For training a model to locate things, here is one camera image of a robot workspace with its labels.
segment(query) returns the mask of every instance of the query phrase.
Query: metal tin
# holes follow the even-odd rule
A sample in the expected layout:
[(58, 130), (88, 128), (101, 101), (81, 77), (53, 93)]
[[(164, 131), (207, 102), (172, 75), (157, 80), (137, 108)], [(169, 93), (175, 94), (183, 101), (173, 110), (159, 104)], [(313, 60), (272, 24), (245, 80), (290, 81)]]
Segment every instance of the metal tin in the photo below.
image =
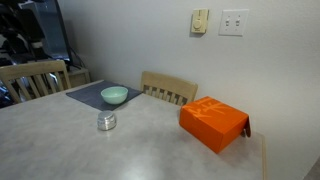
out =
[(107, 131), (117, 125), (116, 117), (112, 111), (102, 111), (97, 119), (98, 129)]

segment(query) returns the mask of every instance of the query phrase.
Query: bowl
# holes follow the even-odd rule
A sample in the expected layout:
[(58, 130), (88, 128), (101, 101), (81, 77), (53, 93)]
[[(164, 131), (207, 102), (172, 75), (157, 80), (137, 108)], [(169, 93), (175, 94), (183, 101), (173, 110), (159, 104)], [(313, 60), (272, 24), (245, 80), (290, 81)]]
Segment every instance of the bowl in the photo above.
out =
[(113, 86), (101, 91), (103, 100), (108, 104), (121, 104), (128, 96), (128, 89), (122, 86)]

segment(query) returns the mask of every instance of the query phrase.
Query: wooden chair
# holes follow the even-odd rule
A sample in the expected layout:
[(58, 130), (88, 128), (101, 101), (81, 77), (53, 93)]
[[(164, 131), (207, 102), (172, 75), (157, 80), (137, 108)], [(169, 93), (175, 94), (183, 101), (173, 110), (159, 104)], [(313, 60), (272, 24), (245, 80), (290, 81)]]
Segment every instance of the wooden chair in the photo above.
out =
[[(65, 78), (65, 88), (60, 73), (63, 73)], [(15, 103), (23, 102), (24, 98), (31, 100), (71, 88), (64, 61), (32, 62), (0, 67), (0, 80)]]
[(176, 77), (144, 71), (141, 91), (150, 96), (182, 106), (194, 100), (198, 85)]

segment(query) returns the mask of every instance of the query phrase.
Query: light switch plate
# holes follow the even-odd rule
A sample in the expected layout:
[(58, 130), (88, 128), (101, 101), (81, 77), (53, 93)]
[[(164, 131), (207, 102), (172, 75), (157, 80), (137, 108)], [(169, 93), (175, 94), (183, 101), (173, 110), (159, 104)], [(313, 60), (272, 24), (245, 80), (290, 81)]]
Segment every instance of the light switch plate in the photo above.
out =
[(208, 9), (195, 9), (192, 15), (191, 32), (206, 33), (208, 24)]
[(249, 9), (223, 10), (219, 35), (243, 36)]

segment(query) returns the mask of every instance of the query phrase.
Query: orange paper bag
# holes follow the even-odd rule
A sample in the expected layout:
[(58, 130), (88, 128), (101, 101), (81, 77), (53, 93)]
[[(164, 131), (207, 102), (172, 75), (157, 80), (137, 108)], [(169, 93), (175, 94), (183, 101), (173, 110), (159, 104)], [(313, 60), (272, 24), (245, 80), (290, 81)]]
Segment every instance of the orange paper bag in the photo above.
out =
[(219, 153), (244, 129), (250, 137), (248, 114), (211, 97), (181, 107), (180, 126), (215, 153)]

